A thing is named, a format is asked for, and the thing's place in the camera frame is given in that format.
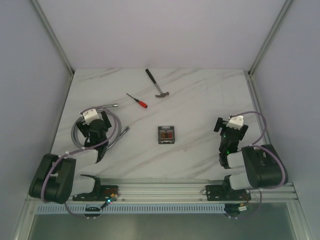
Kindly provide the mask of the clear fuse box cover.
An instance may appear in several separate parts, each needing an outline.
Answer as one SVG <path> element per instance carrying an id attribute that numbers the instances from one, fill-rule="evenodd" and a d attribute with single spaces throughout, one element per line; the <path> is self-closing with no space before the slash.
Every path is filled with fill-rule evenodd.
<path id="1" fill-rule="evenodd" d="M 176 141 L 175 127 L 172 125 L 162 125 L 157 127 L 158 144 L 172 145 Z"/>

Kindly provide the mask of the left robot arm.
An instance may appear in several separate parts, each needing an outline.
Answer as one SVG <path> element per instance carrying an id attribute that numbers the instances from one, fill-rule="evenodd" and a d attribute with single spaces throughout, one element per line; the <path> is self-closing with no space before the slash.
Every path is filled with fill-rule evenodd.
<path id="1" fill-rule="evenodd" d="M 108 147 L 109 138 L 107 132 L 121 123 L 116 116 L 105 108 L 91 108 L 80 113 L 81 118 L 75 122 L 75 128 L 85 137 L 84 145 L 79 144 L 79 149 L 66 152 L 62 156 L 51 153 L 42 157 L 40 165 L 35 173 L 28 194 L 43 202 L 64 204 L 72 194 L 77 160 L 75 155 L 93 151 L 97 154 L 94 163 L 98 163 L 104 157 Z"/>

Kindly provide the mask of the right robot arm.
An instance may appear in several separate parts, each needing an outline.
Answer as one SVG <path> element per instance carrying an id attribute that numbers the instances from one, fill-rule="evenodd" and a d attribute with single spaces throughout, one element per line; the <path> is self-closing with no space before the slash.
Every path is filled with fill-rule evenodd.
<path id="1" fill-rule="evenodd" d="M 219 163 L 228 169 L 244 171 L 224 177 L 222 184 L 209 190 L 208 196 L 231 201 L 250 196 L 250 189 L 279 188 L 288 180 L 288 172 L 272 144 L 250 145 L 238 149 L 249 126 L 242 115 L 229 120 L 219 117 L 214 132 L 220 132 Z"/>

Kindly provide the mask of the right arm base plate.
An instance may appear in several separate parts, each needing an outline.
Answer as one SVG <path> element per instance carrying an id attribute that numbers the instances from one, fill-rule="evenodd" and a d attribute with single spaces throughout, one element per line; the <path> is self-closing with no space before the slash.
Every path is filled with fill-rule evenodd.
<path id="1" fill-rule="evenodd" d="M 245 189 L 234 190 L 230 186 L 206 185 L 205 195 L 208 201 L 250 201 L 251 194 Z"/>

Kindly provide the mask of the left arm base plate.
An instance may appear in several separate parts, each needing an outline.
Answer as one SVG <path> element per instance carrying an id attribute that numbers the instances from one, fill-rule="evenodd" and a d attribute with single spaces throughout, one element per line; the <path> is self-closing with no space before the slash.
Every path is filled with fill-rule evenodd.
<path id="1" fill-rule="evenodd" d="M 112 194 L 117 195 L 119 191 L 118 185 L 101 185 L 95 187 L 90 193 L 82 193 L 72 197 L 75 202 L 103 202 L 111 198 Z"/>

